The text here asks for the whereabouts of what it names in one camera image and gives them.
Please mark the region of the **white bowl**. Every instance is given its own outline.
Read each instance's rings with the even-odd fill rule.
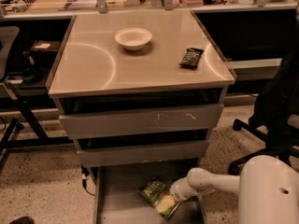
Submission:
[[[152,34],[146,29],[131,27],[118,31],[114,38],[128,50],[139,50],[151,41]]]

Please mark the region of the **drawer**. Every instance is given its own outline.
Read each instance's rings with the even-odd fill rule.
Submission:
[[[119,146],[79,150],[78,156],[85,167],[101,167],[130,163],[201,159],[208,142],[203,140],[143,146]]]
[[[189,171],[183,162],[156,162],[98,168],[94,207],[94,224],[204,224],[201,199],[181,203],[164,221],[137,191],[155,176],[170,189],[174,180]]]
[[[61,115],[71,139],[161,133],[215,127],[223,105],[188,105]]]

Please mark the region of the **white robotic arm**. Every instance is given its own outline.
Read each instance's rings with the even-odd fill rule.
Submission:
[[[238,194],[239,224],[299,224],[299,174],[276,158],[252,158],[241,176],[214,175],[193,168],[170,192],[182,202],[212,189]]]

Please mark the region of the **closed drawer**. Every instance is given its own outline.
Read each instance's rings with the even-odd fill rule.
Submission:
[[[61,115],[71,139],[161,133],[215,127],[223,105],[189,105]]]
[[[130,163],[201,159],[208,147],[207,141],[183,141],[133,147],[106,147],[79,150],[78,156],[85,167],[101,167]]]

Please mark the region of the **floor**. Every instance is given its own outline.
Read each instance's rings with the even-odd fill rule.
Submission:
[[[263,147],[261,141],[245,131],[232,131],[235,118],[247,120],[252,112],[253,105],[224,108],[201,167],[215,174],[227,174],[230,161]],[[48,115],[41,124],[49,136],[64,134],[55,115]],[[28,127],[21,133],[32,135]],[[9,224],[22,216],[30,216],[35,224],[93,223],[94,197],[82,187],[80,162],[72,145],[10,149],[2,158],[0,223]],[[292,161],[294,169],[299,170],[297,161]],[[94,193],[90,178],[87,190]],[[206,223],[237,223],[237,197],[232,194],[216,191],[204,196],[203,207]]]

